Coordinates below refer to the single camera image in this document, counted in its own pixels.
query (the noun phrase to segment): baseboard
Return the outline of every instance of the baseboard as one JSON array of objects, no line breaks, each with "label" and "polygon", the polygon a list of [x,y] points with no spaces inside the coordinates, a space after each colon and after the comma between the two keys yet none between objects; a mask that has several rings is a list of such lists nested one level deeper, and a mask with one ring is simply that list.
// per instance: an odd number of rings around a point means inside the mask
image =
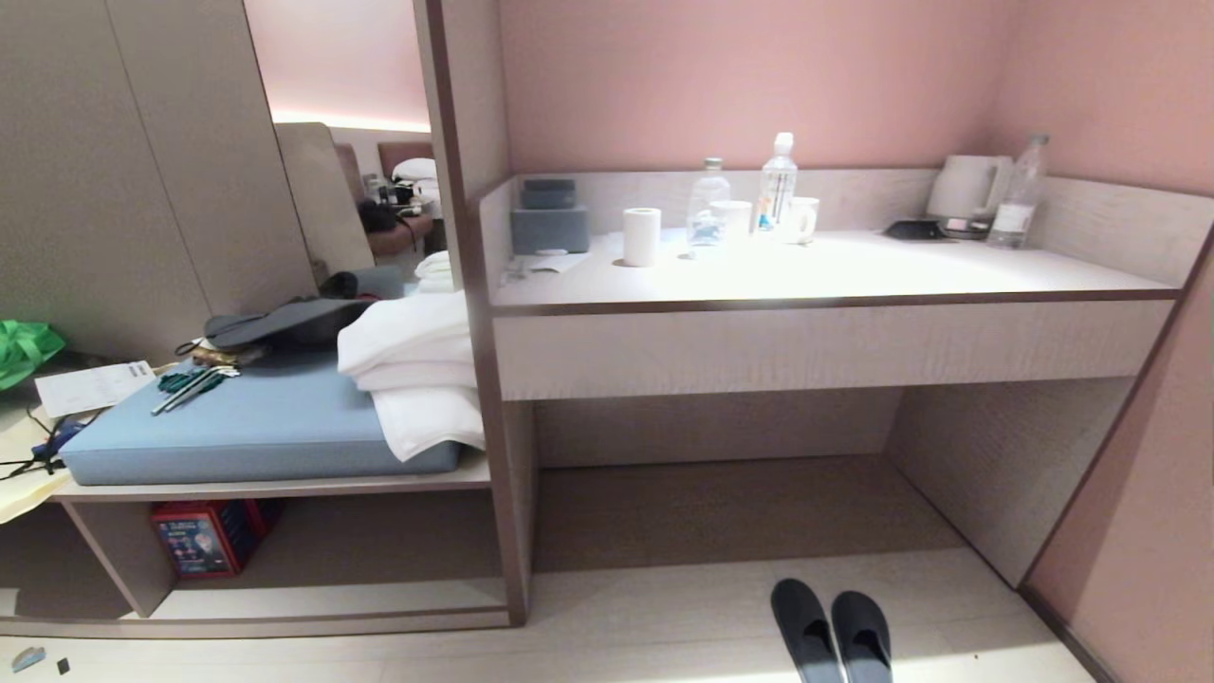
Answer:
[{"label": "baseboard", "polygon": [[1079,660],[1079,664],[1096,679],[1096,683],[1121,683],[1110,671],[1108,666],[1084,647],[1083,642],[1071,631],[1071,627],[1054,611],[1054,608],[1045,602],[1045,598],[1040,593],[1028,586],[1021,586],[1017,592],[1028,603],[1028,607],[1037,613],[1037,616],[1045,622],[1045,626],[1066,645],[1066,649],[1071,650],[1074,659]]}]

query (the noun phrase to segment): water bottle label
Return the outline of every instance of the water bottle label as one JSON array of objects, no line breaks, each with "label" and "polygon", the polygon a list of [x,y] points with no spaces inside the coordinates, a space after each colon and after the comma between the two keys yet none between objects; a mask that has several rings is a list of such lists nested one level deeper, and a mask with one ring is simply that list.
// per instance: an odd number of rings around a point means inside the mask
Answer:
[{"label": "water bottle label", "polygon": [[1002,204],[991,229],[992,232],[1025,232],[1028,229],[1029,221],[1033,220],[1033,210],[1036,209],[1037,206],[1023,204]]}]

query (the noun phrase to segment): stack of towels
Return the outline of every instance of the stack of towels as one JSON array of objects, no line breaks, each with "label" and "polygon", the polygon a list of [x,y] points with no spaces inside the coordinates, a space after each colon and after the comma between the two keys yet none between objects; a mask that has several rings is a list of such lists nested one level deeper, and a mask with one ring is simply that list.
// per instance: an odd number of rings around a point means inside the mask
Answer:
[{"label": "stack of towels", "polygon": [[337,371],[370,392],[402,462],[443,442],[484,449],[463,291],[371,303],[337,334]]},{"label": "stack of towels", "polygon": [[452,274],[449,251],[430,254],[418,263],[413,274],[418,275],[418,291],[422,294],[455,291],[455,277]]}]

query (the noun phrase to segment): plastic water bottle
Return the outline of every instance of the plastic water bottle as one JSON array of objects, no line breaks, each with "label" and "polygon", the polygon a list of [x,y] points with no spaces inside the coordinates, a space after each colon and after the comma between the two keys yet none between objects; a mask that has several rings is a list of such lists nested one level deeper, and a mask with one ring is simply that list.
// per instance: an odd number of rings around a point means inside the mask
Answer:
[{"label": "plastic water bottle", "polygon": [[796,164],[793,163],[793,133],[776,136],[776,155],[762,166],[759,184],[759,206],[755,210],[754,232],[771,238],[779,222],[788,215],[788,206],[796,194]]},{"label": "plastic water bottle", "polygon": [[696,181],[687,204],[687,252],[696,256],[705,246],[717,246],[724,238],[720,218],[713,215],[713,201],[728,200],[730,181],[721,175],[720,156],[704,159],[704,177]]},{"label": "plastic water bottle", "polygon": [[987,244],[1002,249],[1020,249],[1025,245],[1033,212],[1045,190],[1045,146],[1049,142],[1049,135],[1034,135],[1028,148],[1016,159],[1008,195],[999,204]]}]

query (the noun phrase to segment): desk drawer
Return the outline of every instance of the desk drawer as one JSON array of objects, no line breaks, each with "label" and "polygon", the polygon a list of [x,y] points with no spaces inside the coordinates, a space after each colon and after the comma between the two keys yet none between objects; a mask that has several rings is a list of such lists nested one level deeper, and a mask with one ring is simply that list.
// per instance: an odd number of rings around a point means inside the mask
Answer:
[{"label": "desk drawer", "polygon": [[1170,300],[500,317],[514,400],[1138,375]]}]

